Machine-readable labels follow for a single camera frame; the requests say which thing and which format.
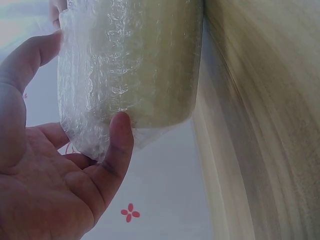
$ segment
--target beige curtain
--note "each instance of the beige curtain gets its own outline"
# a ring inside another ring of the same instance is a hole
[[[215,240],[319,240],[320,2],[205,13],[193,120]]]

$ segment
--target red flower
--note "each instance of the red flower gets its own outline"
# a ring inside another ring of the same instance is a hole
[[[126,209],[121,210],[121,214],[126,216],[127,223],[131,222],[132,216],[135,218],[140,217],[140,213],[138,211],[134,211],[134,205],[132,203],[128,205],[128,210]]]

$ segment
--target palm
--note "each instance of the palm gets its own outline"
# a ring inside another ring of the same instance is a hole
[[[0,66],[0,239],[80,239],[112,201],[130,163],[133,136],[125,113],[110,124],[101,164],[59,154],[69,141],[59,123],[26,128],[22,93],[35,70],[57,54],[58,36],[29,40]]]

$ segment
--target cylindrical object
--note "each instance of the cylindrical object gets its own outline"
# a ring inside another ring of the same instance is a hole
[[[75,128],[92,122],[91,127],[104,128],[117,112],[128,113],[135,129],[171,127],[191,116],[201,54],[201,0],[72,3],[60,17],[65,34],[58,67],[67,133],[75,135]]]

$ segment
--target finger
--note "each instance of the finger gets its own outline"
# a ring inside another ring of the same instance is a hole
[[[34,37],[0,64],[0,168],[17,164],[26,150],[26,106],[22,93],[39,66],[55,57],[61,34]]]
[[[93,166],[97,163],[97,161],[92,160],[91,158],[80,153],[70,153],[70,154],[64,155],[64,157],[72,161],[81,170],[86,169],[90,166]]]
[[[49,14],[53,25],[60,28],[59,14],[67,9],[67,0],[50,0]]]
[[[110,146],[105,160],[90,175],[108,207],[127,173],[134,147],[131,121],[118,113],[110,124]]]
[[[61,156],[53,144],[48,140],[46,135],[38,127],[26,127],[25,134],[28,145],[32,148],[32,151],[36,156],[46,156],[48,158]]]
[[[69,138],[59,122],[39,125],[36,128],[43,132],[57,150],[69,143]]]
[[[0,65],[0,83],[10,84],[22,94],[39,67],[50,62],[60,50],[62,34],[28,39]]]

